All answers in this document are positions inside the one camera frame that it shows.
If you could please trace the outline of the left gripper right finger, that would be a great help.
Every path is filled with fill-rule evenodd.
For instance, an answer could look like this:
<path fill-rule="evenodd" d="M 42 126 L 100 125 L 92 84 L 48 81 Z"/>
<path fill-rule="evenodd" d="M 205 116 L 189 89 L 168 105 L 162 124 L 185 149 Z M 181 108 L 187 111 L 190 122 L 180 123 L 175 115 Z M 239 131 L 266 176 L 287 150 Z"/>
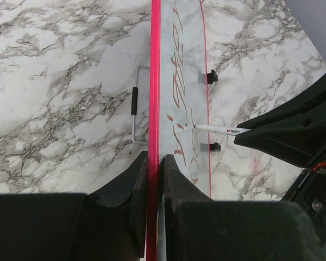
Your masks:
<path fill-rule="evenodd" d="M 164 159 L 167 260 L 326 260 L 308 215 L 291 202 L 214 201 Z"/>

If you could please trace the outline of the white whiteboard marker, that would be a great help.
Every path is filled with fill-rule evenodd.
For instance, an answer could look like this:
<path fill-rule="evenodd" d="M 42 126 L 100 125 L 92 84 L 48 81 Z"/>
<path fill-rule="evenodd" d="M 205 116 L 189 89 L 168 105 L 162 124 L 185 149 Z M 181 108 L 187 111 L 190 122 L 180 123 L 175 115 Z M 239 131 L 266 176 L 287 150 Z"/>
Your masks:
<path fill-rule="evenodd" d="M 250 129 L 246 129 L 246 128 L 214 126 L 214 125 L 195 125 L 195 129 L 199 129 L 200 131 L 204 131 L 204 132 L 217 133 L 223 135 L 232 135 L 232 136 L 237 136 L 250 131 Z"/>

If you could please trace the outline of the pink framed whiteboard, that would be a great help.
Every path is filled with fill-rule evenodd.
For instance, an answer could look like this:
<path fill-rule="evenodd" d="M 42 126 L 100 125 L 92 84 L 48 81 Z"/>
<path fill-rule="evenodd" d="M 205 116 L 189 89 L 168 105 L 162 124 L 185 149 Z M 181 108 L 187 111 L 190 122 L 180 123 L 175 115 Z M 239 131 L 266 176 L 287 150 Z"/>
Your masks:
<path fill-rule="evenodd" d="M 205 19 L 201 1 L 153 1 L 148 127 L 146 259 L 161 260 L 159 164 L 173 155 L 182 174 L 211 194 Z"/>

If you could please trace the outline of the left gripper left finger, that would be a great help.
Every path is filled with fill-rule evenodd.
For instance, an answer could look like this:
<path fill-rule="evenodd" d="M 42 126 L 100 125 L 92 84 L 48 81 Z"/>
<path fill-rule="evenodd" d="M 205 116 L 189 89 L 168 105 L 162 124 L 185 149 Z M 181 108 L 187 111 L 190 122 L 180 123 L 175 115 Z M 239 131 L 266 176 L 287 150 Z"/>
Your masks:
<path fill-rule="evenodd" d="M 148 153 L 91 194 L 0 194 L 0 260 L 139 260 Z"/>

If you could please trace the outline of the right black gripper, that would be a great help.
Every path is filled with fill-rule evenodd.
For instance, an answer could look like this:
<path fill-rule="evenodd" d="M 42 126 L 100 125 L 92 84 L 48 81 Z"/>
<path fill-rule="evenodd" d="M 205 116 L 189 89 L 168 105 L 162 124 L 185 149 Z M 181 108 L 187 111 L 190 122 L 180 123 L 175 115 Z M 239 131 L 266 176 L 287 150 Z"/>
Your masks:
<path fill-rule="evenodd" d="M 234 144 L 307 168 L 282 200 L 301 206 L 326 239 L 326 73 L 288 102 L 238 127 L 247 132 Z"/>

